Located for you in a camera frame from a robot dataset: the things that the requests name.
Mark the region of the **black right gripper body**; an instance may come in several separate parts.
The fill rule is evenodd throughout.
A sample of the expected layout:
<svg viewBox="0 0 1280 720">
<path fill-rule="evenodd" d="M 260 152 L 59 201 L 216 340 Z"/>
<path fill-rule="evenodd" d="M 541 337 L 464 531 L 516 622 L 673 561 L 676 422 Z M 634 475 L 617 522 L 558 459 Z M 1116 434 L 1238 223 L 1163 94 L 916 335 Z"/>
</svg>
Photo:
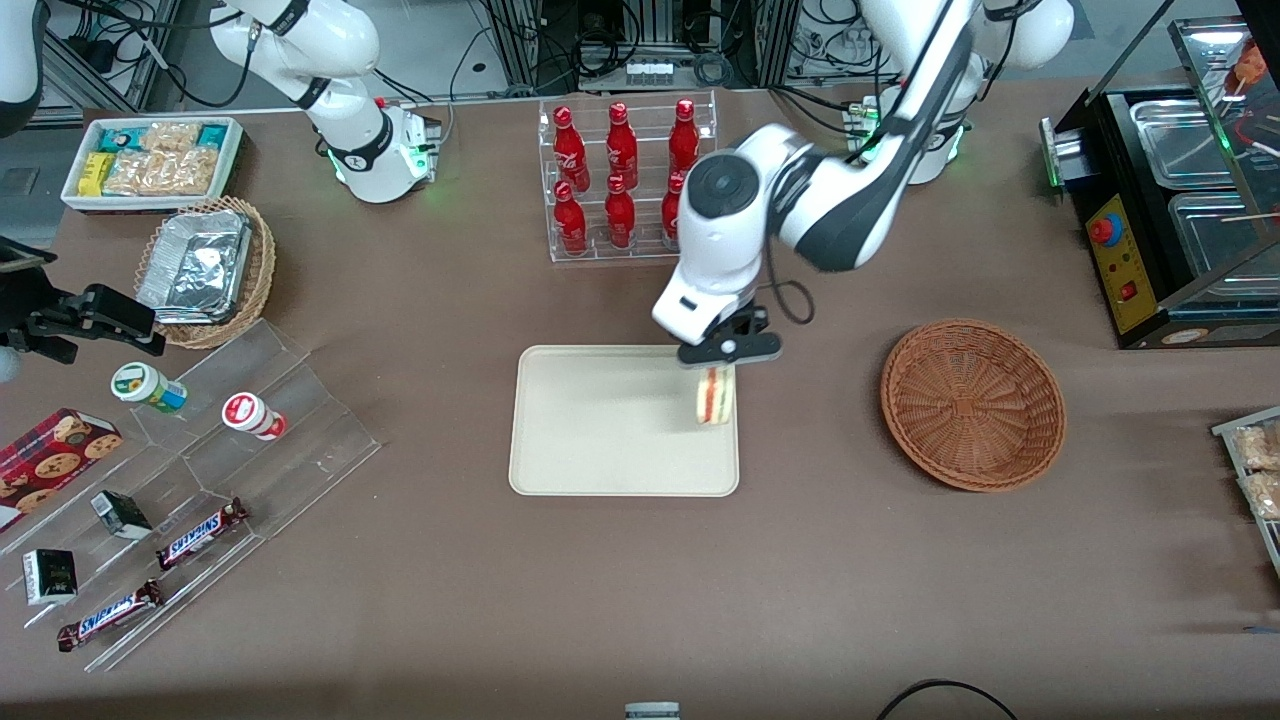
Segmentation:
<svg viewBox="0 0 1280 720">
<path fill-rule="evenodd" d="M 56 288 L 45 270 L 56 260 L 56 254 L 42 249 L 1 242 L 1 346 L 70 365 L 78 346 L 58 333 L 69 327 L 60 306 L 70 295 Z"/>
</svg>

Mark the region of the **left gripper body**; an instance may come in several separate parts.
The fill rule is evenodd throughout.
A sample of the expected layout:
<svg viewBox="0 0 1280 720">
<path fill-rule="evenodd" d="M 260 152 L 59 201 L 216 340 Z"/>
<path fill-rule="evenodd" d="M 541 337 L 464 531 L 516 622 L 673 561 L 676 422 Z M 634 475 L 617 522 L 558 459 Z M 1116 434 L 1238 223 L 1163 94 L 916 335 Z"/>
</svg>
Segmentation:
<svg viewBox="0 0 1280 720">
<path fill-rule="evenodd" d="M 684 268 L 675 268 L 652 307 L 652 319 L 681 343 L 698 346 L 754 297 L 753 283 L 736 290 L 703 290 Z"/>
</svg>

